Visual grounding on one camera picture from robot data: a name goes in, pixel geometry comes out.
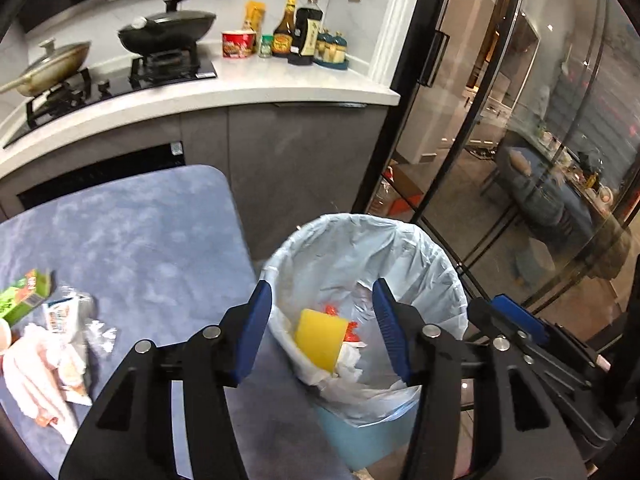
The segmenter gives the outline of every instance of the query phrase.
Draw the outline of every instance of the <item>green box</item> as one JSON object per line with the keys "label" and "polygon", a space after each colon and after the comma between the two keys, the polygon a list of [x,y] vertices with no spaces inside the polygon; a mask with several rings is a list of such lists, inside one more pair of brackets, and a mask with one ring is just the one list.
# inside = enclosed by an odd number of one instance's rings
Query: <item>green box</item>
{"label": "green box", "polygon": [[30,270],[23,278],[0,293],[0,317],[13,326],[49,297],[51,276]]}

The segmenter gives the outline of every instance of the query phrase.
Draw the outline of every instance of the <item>frying pan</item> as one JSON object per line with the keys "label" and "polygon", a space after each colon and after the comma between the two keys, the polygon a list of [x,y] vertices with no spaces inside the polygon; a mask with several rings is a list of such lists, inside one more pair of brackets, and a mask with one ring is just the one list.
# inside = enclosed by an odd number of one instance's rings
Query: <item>frying pan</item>
{"label": "frying pan", "polygon": [[183,0],[165,0],[166,12],[137,18],[118,31],[122,46],[142,56],[189,48],[213,25],[216,15],[202,10],[177,10]]}
{"label": "frying pan", "polygon": [[18,79],[0,86],[0,94],[17,89],[25,97],[34,97],[73,75],[89,54],[90,41],[72,43],[55,48],[54,39],[39,46],[46,54],[30,64]]}

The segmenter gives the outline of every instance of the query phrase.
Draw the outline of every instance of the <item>white plastic trash bag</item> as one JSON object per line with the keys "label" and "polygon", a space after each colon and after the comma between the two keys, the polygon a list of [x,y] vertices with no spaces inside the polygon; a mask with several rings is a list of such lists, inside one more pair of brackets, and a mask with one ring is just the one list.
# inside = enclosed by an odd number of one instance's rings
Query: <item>white plastic trash bag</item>
{"label": "white plastic trash bag", "polygon": [[[408,388],[386,354],[371,301],[378,278],[386,279],[396,300],[416,307],[425,322],[457,339],[467,326],[466,297],[444,251],[418,226],[396,220],[322,216],[293,233],[265,263],[260,278],[273,292],[269,328],[296,375],[317,387],[323,406],[356,427],[398,418],[419,397],[419,387]],[[300,312],[324,312],[328,304],[358,323],[355,332],[366,343],[356,364],[343,363],[333,374],[316,367],[294,342]]]}

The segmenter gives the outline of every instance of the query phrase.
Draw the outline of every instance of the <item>bolt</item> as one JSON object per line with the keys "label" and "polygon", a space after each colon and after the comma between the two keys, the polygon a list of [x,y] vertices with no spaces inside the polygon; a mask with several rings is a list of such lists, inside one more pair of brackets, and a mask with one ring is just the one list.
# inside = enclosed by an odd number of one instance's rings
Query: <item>bolt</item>
{"label": "bolt", "polygon": [[151,350],[151,341],[147,341],[146,339],[138,341],[134,348],[139,354],[146,354],[147,352],[149,352],[149,350]]}
{"label": "bolt", "polygon": [[207,326],[203,331],[202,335],[205,339],[215,339],[222,334],[222,330],[220,330],[219,326],[211,325]]}
{"label": "bolt", "polygon": [[497,338],[494,339],[494,347],[496,350],[499,350],[500,352],[504,352],[505,350],[508,350],[509,346],[511,345],[504,338],[503,335],[499,335]]}
{"label": "bolt", "polygon": [[422,328],[422,333],[427,337],[438,337],[442,333],[442,330],[435,325],[425,325]]}

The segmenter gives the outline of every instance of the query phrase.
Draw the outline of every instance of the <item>cabinet handle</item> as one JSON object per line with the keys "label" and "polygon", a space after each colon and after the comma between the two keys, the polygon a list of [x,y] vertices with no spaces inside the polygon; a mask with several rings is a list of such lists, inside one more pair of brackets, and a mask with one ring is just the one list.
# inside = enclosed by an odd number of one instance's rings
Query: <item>cabinet handle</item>
{"label": "cabinet handle", "polygon": [[424,67],[422,67],[422,73],[418,78],[420,85],[426,86],[427,88],[433,87],[448,44],[449,35],[441,30],[436,30],[433,35],[433,41],[431,41],[431,46],[429,47],[427,59],[424,62]]}
{"label": "cabinet handle", "polygon": [[278,108],[318,108],[318,107],[333,107],[333,108],[366,108],[366,103],[349,103],[349,102],[320,102],[320,101],[303,101],[292,103],[272,103]]}

